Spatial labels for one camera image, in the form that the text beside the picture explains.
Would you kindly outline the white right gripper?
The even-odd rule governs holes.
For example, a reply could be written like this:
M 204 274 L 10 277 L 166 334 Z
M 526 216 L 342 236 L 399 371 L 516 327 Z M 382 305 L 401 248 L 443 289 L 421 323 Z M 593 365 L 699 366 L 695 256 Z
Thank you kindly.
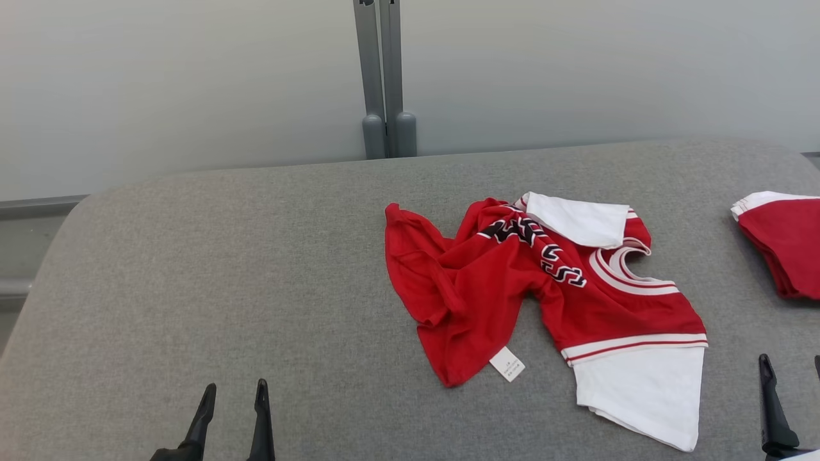
M 817 377 L 820 378 L 819 354 L 814 357 L 814 367 Z M 766 461 L 819 460 L 820 449 L 799 449 L 799 438 L 796 432 L 791 430 L 785 417 L 781 400 L 777 396 L 776 373 L 766 353 L 762 353 L 758 357 L 758 370 L 760 379 L 761 449 L 766 455 Z

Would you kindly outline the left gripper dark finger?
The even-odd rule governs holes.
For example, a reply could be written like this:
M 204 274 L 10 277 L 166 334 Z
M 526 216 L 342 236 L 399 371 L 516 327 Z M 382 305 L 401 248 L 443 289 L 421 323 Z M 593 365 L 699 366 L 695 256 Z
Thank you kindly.
M 256 422 L 248 461 L 274 461 L 276 458 L 272 429 L 272 411 L 270 411 L 268 384 L 264 378 L 258 380 L 254 409 L 256 412 Z
M 188 427 L 181 446 L 191 446 L 198 450 L 205 448 L 207 440 L 208 426 L 213 420 L 216 407 L 217 385 L 208 384 L 203 392 L 202 398 L 197 406 L 192 423 Z

